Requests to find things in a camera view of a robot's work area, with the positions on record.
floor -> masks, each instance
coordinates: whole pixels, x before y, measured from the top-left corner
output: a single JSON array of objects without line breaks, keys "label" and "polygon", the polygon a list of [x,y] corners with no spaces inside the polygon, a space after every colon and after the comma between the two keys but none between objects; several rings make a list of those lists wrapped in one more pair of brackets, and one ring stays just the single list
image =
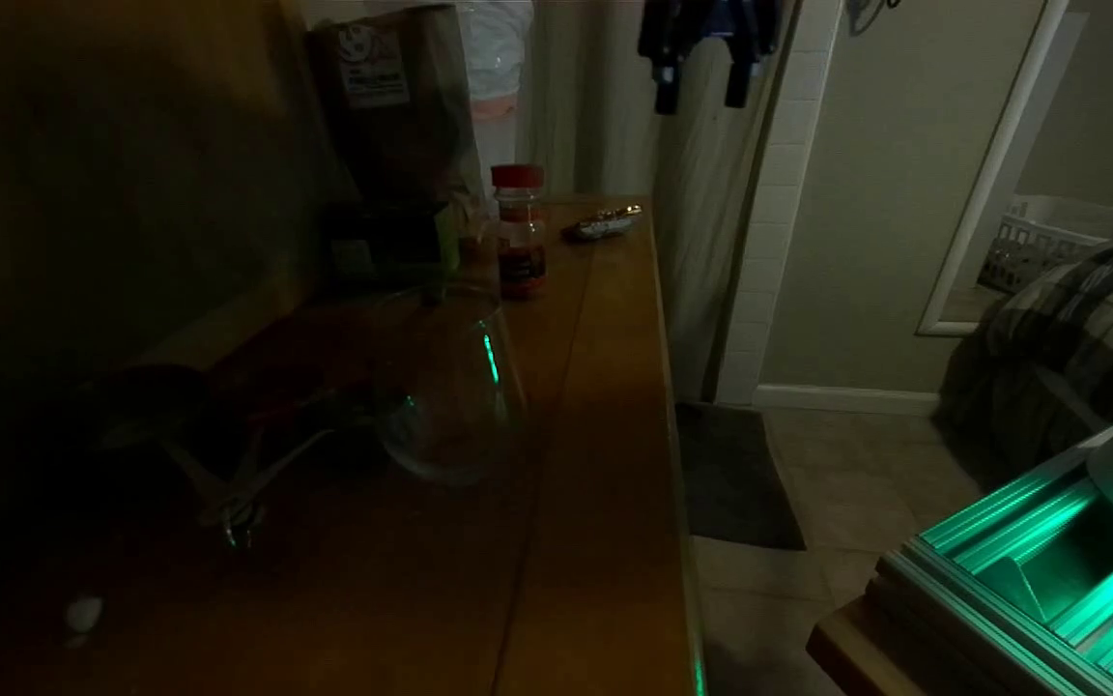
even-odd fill
[{"label": "floor", "polygon": [[866,594],[883,554],[981,488],[929,420],[771,410],[767,438],[808,548],[693,543],[709,691],[839,691],[804,655],[812,626]]}]

hanging clothes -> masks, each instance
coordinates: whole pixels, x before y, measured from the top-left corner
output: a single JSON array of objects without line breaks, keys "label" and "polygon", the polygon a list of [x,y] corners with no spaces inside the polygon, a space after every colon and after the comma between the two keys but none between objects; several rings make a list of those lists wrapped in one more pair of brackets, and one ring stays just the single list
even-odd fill
[{"label": "hanging clothes", "polygon": [[778,52],[778,32],[778,0],[647,0],[638,53],[652,62],[657,113],[675,113],[679,62],[709,34],[736,57],[724,104],[742,109],[753,68]]}]

plaid blanket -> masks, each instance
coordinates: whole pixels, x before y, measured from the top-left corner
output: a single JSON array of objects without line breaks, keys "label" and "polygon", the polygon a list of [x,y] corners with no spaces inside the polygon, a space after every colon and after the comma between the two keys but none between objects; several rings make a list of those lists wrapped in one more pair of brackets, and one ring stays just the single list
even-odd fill
[{"label": "plaid blanket", "polygon": [[1036,362],[1113,422],[1113,247],[1039,274],[981,334],[995,362]]}]

bed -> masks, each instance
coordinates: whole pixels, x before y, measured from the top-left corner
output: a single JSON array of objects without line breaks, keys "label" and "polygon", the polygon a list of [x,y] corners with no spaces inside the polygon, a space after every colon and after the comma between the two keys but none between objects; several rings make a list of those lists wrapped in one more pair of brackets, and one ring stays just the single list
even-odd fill
[{"label": "bed", "polygon": [[947,369],[937,422],[988,444],[1001,478],[1113,422],[1113,247],[984,313]]}]

floor mat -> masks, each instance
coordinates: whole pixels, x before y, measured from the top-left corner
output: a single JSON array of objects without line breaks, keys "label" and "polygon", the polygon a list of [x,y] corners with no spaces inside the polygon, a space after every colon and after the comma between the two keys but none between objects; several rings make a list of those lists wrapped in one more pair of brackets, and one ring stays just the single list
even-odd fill
[{"label": "floor mat", "polygon": [[701,537],[804,548],[762,416],[675,408],[683,511]]}]

